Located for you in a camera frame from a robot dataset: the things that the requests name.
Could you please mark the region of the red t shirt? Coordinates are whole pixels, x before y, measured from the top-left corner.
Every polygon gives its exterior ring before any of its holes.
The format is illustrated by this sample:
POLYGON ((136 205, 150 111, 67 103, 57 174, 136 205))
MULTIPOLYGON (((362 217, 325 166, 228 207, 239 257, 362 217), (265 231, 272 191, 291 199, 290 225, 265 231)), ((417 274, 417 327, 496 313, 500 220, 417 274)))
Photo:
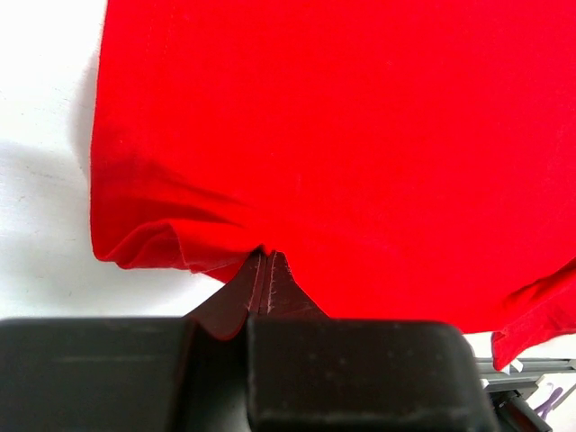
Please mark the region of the red t shirt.
POLYGON ((94 255, 230 280, 282 252, 333 318, 575 330, 572 1, 111 1, 94 255))

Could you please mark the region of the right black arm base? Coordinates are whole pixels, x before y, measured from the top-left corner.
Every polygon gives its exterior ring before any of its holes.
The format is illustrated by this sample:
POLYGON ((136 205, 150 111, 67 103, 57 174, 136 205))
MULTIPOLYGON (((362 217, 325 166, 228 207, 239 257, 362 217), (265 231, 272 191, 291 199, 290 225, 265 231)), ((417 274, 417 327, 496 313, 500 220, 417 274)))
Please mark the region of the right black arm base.
POLYGON ((491 392, 490 400, 501 432, 552 432, 518 391, 491 392))

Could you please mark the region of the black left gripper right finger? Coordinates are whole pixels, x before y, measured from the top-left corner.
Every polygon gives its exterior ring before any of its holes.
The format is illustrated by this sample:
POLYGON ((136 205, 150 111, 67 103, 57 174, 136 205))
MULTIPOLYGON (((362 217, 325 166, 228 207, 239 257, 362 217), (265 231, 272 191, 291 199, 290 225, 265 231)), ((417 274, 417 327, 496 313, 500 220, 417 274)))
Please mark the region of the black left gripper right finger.
POLYGON ((254 431, 495 431, 472 350, 442 322, 331 319, 280 253, 254 254, 247 418, 254 431))

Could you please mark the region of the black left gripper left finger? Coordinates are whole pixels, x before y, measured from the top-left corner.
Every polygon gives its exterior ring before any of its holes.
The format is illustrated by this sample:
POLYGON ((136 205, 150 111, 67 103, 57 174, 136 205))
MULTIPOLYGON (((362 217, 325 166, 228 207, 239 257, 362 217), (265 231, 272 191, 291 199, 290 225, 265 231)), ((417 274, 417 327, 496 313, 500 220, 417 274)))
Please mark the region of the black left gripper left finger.
POLYGON ((248 316, 266 256, 177 318, 5 319, 4 431, 247 431, 248 316))

